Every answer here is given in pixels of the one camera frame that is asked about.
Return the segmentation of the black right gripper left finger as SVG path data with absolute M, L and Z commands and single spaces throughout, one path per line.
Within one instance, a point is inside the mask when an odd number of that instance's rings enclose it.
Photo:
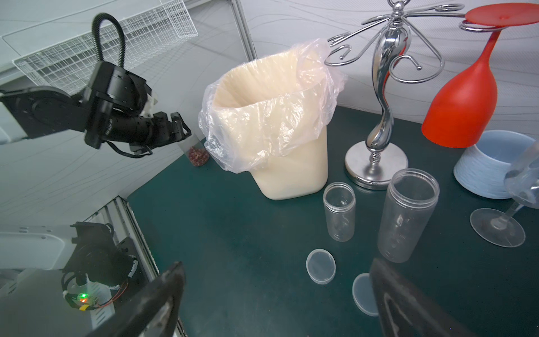
M 183 264 L 173 263 L 89 336 L 173 336 L 185 284 Z

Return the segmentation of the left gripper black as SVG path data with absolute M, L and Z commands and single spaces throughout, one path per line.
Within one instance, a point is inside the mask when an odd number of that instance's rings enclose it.
M 149 147 L 164 147 L 171 143 L 181 142 L 192 135 L 191 129 L 186 125 L 179 112 L 167 115 L 157 112 L 150 118 L 152 134 Z

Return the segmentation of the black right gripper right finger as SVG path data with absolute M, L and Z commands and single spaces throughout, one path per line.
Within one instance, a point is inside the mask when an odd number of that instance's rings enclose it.
M 474 336 L 385 261 L 373 260 L 370 277 L 385 336 Z

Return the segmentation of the clear plastic jar lid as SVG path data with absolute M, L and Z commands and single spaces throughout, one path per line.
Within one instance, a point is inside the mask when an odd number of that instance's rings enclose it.
M 306 270 L 310 279 L 320 285 L 330 283 L 336 274 L 334 257 L 325 249 L 314 249 L 306 259 Z

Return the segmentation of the jar with dried flowers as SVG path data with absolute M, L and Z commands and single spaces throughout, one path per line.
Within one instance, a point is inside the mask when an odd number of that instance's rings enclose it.
M 337 242 L 346 242 L 355 234 L 356 196 L 343 182 L 329 184 L 323 195 L 328 234 Z

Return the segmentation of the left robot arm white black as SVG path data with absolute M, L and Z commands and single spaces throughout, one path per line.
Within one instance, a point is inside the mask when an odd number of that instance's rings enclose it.
M 103 21 L 111 22 L 119 36 L 117 64 L 104 59 Z M 117 154 L 132 159 L 150 156 L 155 148 L 188 139 L 192 132 L 179 113 L 141 115 L 152 90 L 145 79 L 124 68 L 126 39 L 116 18 L 108 13 L 96 15 L 91 34 L 98 62 L 85 89 L 74 95 L 51 86 L 2 93 L 1 103 L 27 137 L 79 131 L 90 147 L 98 150 L 106 143 Z

